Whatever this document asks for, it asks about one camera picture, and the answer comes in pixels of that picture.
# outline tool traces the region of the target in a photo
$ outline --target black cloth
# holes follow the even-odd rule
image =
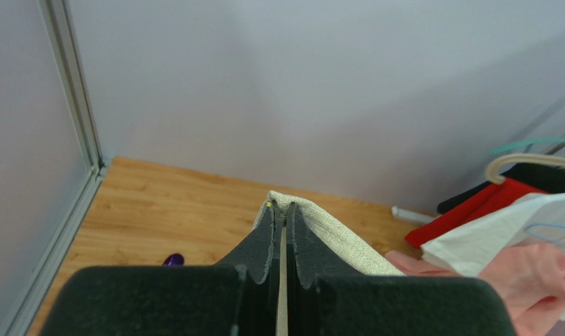
[[[565,169],[551,167],[534,163],[517,163],[514,167],[505,171],[502,175],[523,182],[531,187],[543,190],[550,194],[565,193]],[[484,182],[459,195],[446,199],[438,204],[439,214],[445,214],[462,202],[468,200],[478,192],[489,186],[490,182]]]

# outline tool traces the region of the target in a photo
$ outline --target wooden surface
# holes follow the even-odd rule
[[[177,252],[186,265],[220,260],[249,233],[269,190],[316,202],[382,254],[421,255],[403,241],[415,226],[394,220],[388,206],[117,157],[28,335],[39,333],[60,288],[81,268],[161,265]]]

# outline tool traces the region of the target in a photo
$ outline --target purple object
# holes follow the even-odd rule
[[[183,266],[185,264],[185,258],[179,253],[171,254],[170,257],[164,260],[162,266]]]

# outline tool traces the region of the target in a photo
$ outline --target red cloth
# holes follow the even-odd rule
[[[529,193],[546,194],[547,192],[511,178],[507,178],[502,184],[491,184],[429,224],[409,232],[405,241],[420,249],[422,244],[460,225],[505,208]]]

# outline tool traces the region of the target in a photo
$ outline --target pink garment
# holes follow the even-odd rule
[[[386,259],[406,275],[459,277],[397,251]],[[504,301],[519,336],[543,336],[565,312],[565,256],[539,243],[506,247],[479,273]]]

